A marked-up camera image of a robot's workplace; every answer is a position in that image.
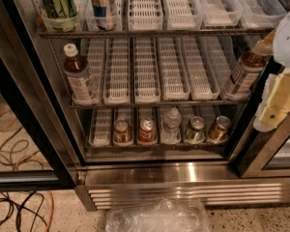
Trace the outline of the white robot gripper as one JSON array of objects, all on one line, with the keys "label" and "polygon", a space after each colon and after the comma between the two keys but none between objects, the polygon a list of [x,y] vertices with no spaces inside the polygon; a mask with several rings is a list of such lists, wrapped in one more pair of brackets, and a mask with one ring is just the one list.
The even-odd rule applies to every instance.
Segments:
[{"label": "white robot gripper", "polygon": [[253,121],[261,132],[276,129],[290,112],[290,11],[276,28],[273,50],[275,61],[287,68],[280,74],[271,73],[266,80]]}]

